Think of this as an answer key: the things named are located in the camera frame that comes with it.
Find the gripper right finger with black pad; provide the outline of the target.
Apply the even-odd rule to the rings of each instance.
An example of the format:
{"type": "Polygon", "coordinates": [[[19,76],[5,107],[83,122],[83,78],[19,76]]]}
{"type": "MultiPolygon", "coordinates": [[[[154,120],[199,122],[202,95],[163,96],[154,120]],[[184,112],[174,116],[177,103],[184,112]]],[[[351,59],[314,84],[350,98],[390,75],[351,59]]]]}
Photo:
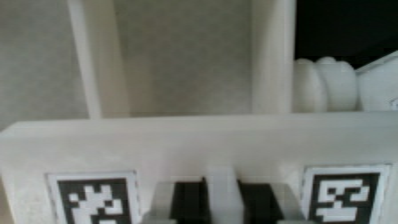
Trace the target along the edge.
{"type": "Polygon", "coordinates": [[[278,224],[305,220],[298,199],[284,183],[238,182],[243,201],[239,224],[278,224]]]}

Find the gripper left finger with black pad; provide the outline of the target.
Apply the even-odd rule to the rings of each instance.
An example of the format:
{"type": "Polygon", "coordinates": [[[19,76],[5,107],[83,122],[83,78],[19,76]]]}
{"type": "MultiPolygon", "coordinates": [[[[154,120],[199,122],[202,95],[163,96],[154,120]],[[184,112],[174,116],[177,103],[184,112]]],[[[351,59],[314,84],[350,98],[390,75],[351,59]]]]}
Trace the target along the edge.
{"type": "Polygon", "coordinates": [[[206,180],[159,182],[142,224],[211,224],[206,180]]]}

